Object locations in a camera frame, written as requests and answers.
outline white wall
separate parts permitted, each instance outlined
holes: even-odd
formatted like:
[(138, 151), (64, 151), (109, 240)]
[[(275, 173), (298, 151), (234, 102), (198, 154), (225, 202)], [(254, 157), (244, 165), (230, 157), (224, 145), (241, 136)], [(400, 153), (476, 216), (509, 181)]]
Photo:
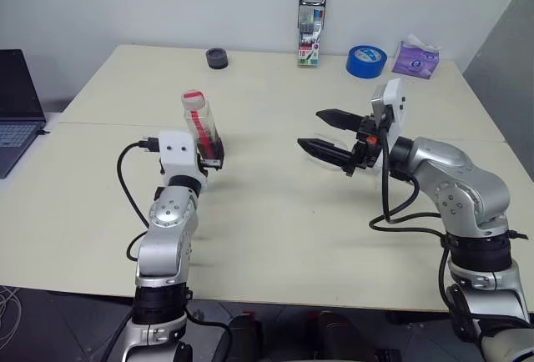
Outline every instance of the white wall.
[[(328, 0), (325, 53), (392, 54), (414, 32), (465, 68), (510, 0)], [(292, 51), (296, 0), (0, 0), (0, 48), (22, 48), (45, 100), (72, 98), (120, 43)]]

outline laptop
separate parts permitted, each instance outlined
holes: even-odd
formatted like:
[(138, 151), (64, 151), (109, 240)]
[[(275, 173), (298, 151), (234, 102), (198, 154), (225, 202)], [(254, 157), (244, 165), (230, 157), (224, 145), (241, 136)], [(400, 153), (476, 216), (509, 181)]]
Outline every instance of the laptop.
[(0, 178), (41, 133), (46, 120), (20, 49), (0, 49)]

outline laptop keyboard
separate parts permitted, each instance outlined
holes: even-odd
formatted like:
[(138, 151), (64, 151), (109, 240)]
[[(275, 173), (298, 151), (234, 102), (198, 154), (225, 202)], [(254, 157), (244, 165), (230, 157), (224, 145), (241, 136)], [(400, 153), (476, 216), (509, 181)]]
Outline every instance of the laptop keyboard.
[(22, 146), (34, 129), (34, 124), (0, 124), (0, 148)]

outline clear plastic container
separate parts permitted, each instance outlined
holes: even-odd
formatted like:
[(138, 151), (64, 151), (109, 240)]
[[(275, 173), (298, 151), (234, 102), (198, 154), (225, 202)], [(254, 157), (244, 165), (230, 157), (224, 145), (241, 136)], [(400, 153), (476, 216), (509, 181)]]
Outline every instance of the clear plastic container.
[(182, 95), (182, 104), (185, 122), (193, 134), (204, 165), (222, 168), (223, 143), (217, 134), (209, 102), (200, 91), (193, 89)]

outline floor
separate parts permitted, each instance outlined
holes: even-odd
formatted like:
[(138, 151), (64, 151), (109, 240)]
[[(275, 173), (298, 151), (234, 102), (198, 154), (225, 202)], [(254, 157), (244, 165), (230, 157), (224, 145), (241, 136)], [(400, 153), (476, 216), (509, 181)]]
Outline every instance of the floor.
[[(18, 297), (23, 305), (21, 323), (12, 341), (0, 350), (0, 361), (100, 361), (107, 340), (129, 309), (126, 304), (109, 300), (34, 289), (21, 289)], [(310, 312), (325, 309), (203, 300), (191, 301), (189, 307), (200, 319), (222, 322), (243, 312), (253, 312), (263, 322), (265, 348), (269, 350), (265, 360), (269, 362), (307, 358), (300, 346), (300, 326)], [(3, 317), (0, 336), (16, 317), (15, 309), (10, 308)], [(335, 310), (349, 317), (376, 346), (400, 349), (405, 362), (482, 361), (474, 345), (455, 337), (448, 320), (391, 324), (385, 311)], [(193, 346), (194, 362), (211, 361), (220, 332), (217, 328), (188, 323), (184, 342)]]

